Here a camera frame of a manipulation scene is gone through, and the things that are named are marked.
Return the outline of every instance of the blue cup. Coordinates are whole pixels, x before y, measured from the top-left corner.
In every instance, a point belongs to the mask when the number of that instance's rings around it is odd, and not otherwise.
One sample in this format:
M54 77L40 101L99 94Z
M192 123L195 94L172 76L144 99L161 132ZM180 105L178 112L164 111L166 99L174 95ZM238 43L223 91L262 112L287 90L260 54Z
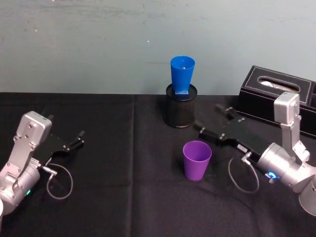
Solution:
M172 88L176 94L188 94L193 70L193 58L176 56L170 61Z

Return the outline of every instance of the black mesh cup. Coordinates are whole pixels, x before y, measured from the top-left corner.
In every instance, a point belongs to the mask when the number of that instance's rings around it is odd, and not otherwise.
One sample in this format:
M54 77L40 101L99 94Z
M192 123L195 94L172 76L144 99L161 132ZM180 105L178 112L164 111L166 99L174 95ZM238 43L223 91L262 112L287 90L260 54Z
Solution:
M166 89L165 122L171 127L188 127L195 121L194 99L197 89L190 84L188 94L175 94L170 84Z

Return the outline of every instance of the black tissue box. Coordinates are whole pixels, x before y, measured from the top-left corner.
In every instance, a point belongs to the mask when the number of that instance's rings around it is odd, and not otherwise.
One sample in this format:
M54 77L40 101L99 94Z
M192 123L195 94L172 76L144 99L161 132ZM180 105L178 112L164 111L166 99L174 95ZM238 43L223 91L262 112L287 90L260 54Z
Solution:
M300 94L301 133L316 138L316 85L313 81L252 66L235 108L245 117L279 126L274 122L273 105L285 91Z

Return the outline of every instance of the black tablecloth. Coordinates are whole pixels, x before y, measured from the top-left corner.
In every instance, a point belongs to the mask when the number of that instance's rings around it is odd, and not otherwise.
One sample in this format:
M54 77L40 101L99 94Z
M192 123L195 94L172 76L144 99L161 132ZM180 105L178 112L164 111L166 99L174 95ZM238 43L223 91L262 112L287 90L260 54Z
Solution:
M214 113L215 104L235 100L198 96L196 117L217 129L225 121ZM316 218L281 183L271 185L259 174L255 195L233 186L227 164L240 154L231 148L210 144L213 156L204 179L186 180L182 147L198 133L167 126L163 109L164 96L154 95L0 94L1 166L21 116L30 110L53 114L52 132L65 139L86 131L85 146L65 164L74 178L72 195L52 200L43 175L19 207L4 216L1 236L316 236ZM247 125L269 142L281 142L279 128L253 120ZM316 141L302 141L316 165ZM237 160L232 172L244 188L255 187L251 172Z

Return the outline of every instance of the purple cup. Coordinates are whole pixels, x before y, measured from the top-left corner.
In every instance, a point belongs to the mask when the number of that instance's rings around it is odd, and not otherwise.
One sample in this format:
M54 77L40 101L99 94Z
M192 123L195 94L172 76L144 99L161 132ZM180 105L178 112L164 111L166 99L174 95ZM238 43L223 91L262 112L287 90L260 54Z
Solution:
M192 181L203 178L209 160L212 156L211 148L204 142L191 141L183 147L184 173Z

